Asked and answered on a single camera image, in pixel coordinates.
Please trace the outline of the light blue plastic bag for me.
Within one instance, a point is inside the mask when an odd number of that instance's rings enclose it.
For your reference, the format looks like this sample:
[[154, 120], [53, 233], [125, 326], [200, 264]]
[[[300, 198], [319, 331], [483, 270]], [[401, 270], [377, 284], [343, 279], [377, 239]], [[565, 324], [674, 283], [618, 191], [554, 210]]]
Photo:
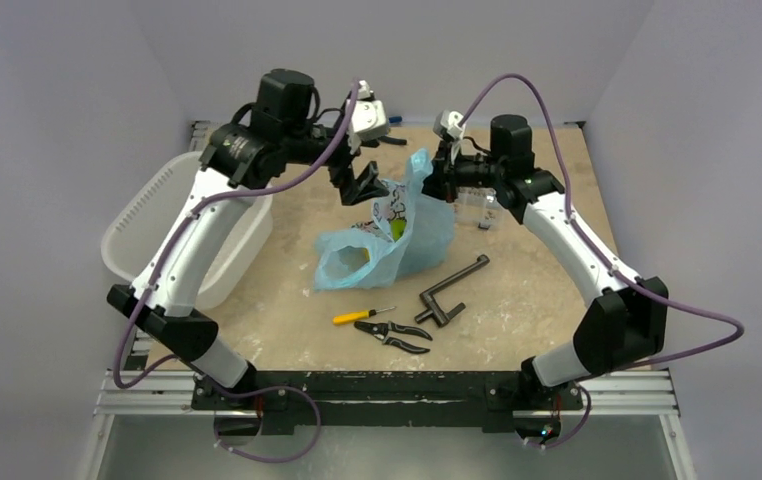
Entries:
[[[406, 163], [402, 181], [383, 181], [389, 194], [372, 201], [368, 220], [320, 234], [315, 242], [319, 262], [313, 288], [385, 288], [443, 263], [454, 239], [455, 215], [450, 204], [421, 193], [431, 172], [428, 150], [416, 151]], [[389, 221], [394, 218], [407, 220], [398, 242], [390, 233]], [[360, 249], [369, 251], [369, 262], [359, 257]]]

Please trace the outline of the white plastic basin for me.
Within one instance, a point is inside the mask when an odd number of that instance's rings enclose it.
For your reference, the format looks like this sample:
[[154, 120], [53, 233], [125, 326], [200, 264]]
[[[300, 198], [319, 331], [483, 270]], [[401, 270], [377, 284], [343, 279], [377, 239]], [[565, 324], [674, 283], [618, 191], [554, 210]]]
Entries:
[[[189, 199], [199, 171], [199, 151], [168, 161], [127, 204], [106, 230], [101, 242], [105, 266], [125, 284], [140, 274]], [[235, 224], [207, 271], [196, 307], [222, 304], [257, 257], [273, 229], [273, 198], [258, 197]]]

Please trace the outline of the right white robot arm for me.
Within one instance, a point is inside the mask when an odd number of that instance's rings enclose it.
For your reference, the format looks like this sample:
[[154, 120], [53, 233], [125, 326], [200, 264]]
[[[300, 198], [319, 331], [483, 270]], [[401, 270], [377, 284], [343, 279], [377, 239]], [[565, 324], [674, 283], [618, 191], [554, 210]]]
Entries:
[[570, 341], [521, 363], [517, 391], [533, 407], [558, 388], [630, 366], [664, 346], [667, 308], [637, 292], [667, 297], [658, 277], [642, 278], [589, 228], [570, 201], [570, 188], [535, 165], [533, 131], [520, 115], [490, 123], [486, 152], [467, 155], [461, 113], [445, 110], [433, 126], [439, 137], [424, 194], [450, 203], [462, 188], [492, 189], [498, 203], [558, 260], [587, 308]]

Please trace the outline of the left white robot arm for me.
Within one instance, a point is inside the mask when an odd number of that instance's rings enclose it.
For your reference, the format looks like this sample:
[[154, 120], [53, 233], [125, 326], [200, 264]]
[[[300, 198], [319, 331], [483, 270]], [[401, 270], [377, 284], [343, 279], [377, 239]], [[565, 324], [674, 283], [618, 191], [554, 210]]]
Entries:
[[389, 132], [383, 103], [368, 82], [353, 81], [332, 126], [320, 120], [320, 94], [309, 75], [274, 69], [253, 102], [209, 138], [185, 204], [144, 270], [113, 286], [108, 303], [179, 360], [216, 385], [229, 408], [249, 405], [258, 390], [255, 367], [220, 336], [195, 303], [204, 277], [235, 225], [258, 198], [287, 190], [279, 177], [291, 164], [308, 179], [326, 169], [344, 206], [380, 198], [378, 167], [353, 161], [363, 146]]

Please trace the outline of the green fake apple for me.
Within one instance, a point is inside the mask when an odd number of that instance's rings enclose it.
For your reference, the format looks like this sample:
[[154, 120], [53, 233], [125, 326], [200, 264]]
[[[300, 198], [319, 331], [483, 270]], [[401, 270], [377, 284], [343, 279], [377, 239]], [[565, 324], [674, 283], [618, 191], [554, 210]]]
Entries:
[[406, 231], [407, 220], [405, 218], [394, 218], [389, 221], [389, 226], [392, 240], [398, 242]]

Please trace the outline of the clear plastic screw box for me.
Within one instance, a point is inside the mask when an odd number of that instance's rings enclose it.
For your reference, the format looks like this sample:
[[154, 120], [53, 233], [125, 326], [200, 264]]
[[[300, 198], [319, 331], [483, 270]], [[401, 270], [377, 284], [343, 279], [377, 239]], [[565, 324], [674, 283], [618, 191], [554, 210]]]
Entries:
[[465, 187], [458, 189], [453, 203], [455, 221], [458, 224], [490, 231], [500, 228], [505, 209], [499, 204], [492, 188]]

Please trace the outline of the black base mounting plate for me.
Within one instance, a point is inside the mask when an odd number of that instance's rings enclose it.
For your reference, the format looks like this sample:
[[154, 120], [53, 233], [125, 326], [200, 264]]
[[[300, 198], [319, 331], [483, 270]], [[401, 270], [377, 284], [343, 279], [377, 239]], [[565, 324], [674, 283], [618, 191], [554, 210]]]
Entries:
[[478, 428], [530, 437], [559, 435], [561, 414], [584, 409], [581, 389], [536, 390], [515, 371], [260, 371], [250, 397], [194, 381], [191, 407], [247, 414], [265, 435], [297, 426]]

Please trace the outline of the yellow handled screwdriver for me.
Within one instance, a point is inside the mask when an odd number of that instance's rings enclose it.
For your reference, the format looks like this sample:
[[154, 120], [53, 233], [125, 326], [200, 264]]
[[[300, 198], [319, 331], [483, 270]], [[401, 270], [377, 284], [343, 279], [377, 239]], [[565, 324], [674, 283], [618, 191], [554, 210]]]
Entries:
[[362, 321], [368, 318], [371, 318], [379, 313], [383, 313], [386, 311], [394, 310], [395, 306], [393, 307], [386, 307], [381, 309], [369, 309], [369, 310], [362, 310], [362, 311], [356, 311], [356, 312], [350, 312], [342, 315], [335, 316], [332, 319], [333, 325], [345, 325], [349, 323], [354, 323], [356, 321]]

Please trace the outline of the black handled pliers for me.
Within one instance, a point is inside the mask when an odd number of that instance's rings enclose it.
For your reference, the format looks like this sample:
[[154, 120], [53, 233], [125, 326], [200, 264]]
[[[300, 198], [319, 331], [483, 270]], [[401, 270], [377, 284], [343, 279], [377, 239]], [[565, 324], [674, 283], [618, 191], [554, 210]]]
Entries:
[[375, 323], [366, 321], [356, 321], [353, 326], [357, 330], [373, 336], [382, 344], [398, 348], [409, 354], [422, 355], [431, 351], [430, 348], [416, 346], [397, 337], [397, 334], [400, 334], [419, 337], [427, 341], [433, 340], [427, 331], [416, 326], [401, 325], [394, 322]]

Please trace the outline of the aluminium extrusion rail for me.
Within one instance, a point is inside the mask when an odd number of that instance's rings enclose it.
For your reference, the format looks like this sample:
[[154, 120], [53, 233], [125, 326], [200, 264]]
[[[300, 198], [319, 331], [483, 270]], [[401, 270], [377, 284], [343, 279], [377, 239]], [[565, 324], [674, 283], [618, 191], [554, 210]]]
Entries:
[[[198, 122], [191, 151], [199, 151], [214, 131]], [[252, 358], [259, 369], [277, 371], [511, 371], [518, 357], [545, 352], [568, 340], [582, 315], [571, 280], [533, 235], [509, 230], [502, 220], [492, 233], [462, 226], [447, 261], [414, 274], [386, 289], [314, 292], [318, 255], [313, 243], [322, 230], [341, 228], [355, 219], [368, 218], [367, 209], [339, 209], [327, 223], [310, 214], [288, 220], [303, 192], [324, 193], [325, 178], [313, 178], [301, 188], [273, 199], [272, 232], [236, 287], [219, 306], [204, 310], [223, 328], [223, 335]], [[427, 328], [434, 335], [432, 352], [410, 356], [380, 346], [352, 327], [330, 326], [328, 313], [348, 309], [397, 306], [381, 314], [400, 324], [417, 326], [412, 317], [419, 304], [417, 290], [463, 268], [481, 252], [491, 258], [484, 274], [464, 280], [451, 293], [483, 292], [484, 298], [467, 300], [464, 315], [450, 327]], [[181, 414], [191, 407], [197, 374], [178, 362], [155, 371], [130, 389], [118, 389], [110, 374], [103, 386], [99, 410], [115, 414]], [[642, 367], [580, 381], [592, 398], [592, 415], [677, 416], [679, 407], [668, 371]]]

